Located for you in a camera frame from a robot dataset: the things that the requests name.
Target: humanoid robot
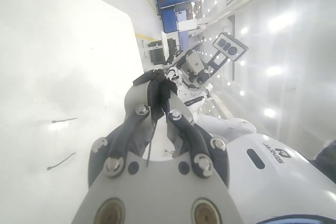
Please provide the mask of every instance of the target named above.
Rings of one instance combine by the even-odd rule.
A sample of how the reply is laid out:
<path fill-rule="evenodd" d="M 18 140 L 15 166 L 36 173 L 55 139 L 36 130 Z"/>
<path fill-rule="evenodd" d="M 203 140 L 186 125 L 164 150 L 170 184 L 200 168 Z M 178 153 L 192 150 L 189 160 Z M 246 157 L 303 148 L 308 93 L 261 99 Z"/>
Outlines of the humanoid robot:
<path fill-rule="evenodd" d="M 133 82 L 125 121 L 92 145 L 73 224 L 336 223 L 336 185 L 319 169 L 266 135 L 210 135 L 161 74 Z M 160 118 L 177 155 L 154 162 L 143 154 Z"/>

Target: table surface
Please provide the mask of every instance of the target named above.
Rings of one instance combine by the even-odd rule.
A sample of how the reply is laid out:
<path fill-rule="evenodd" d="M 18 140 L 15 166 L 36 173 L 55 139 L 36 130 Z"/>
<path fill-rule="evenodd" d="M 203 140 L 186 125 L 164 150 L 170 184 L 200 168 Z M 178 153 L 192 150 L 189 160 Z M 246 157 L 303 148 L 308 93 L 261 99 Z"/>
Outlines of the table surface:
<path fill-rule="evenodd" d="M 91 145 L 123 122 L 125 94 L 143 73 L 131 19 L 101 0 L 0 7 L 3 217 L 70 223 L 87 192 Z"/>

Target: black fabric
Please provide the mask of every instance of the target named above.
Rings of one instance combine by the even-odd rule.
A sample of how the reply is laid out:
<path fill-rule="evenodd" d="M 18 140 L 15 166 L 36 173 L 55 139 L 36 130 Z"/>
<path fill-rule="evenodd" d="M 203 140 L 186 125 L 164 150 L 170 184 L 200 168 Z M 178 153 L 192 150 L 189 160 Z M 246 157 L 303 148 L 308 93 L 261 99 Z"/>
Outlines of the black fabric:
<path fill-rule="evenodd" d="M 203 99 L 204 99 L 204 96 L 199 96 L 199 97 L 196 97 L 195 99 L 186 101 L 186 102 L 185 102 L 185 105 L 188 107 L 188 106 L 191 106 L 191 105 L 193 105 L 194 103 L 197 103 L 197 102 L 199 102 L 199 101 L 201 101 L 201 100 L 203 100 Z"/>
<path fill-rule="evenodd" d="M 336 184 L 336 140 L 325 147 L 310 162 Z"/>
<path fill-rule="evenodd" d="M 168 80 L 165 77 L 162 69 L 150 70 L 144 73 L 139 78 L 133 81 L 133 85 L 137 86 L 150 80 L 155 80 L 159 84 L 157 94 L 152 92 L 154 87 L 148 87 L 148 104 L 155 107 L 155 113 L 152 113 L 152 115 L 156 115 L 155 121 L 157 121 L 163 116 L 162 110 L 165 113 L 169 112 L 168 99 L 170 98 L 170 91 L 173 91 L 177 95 L 177 85 L 175 82 Z"/>

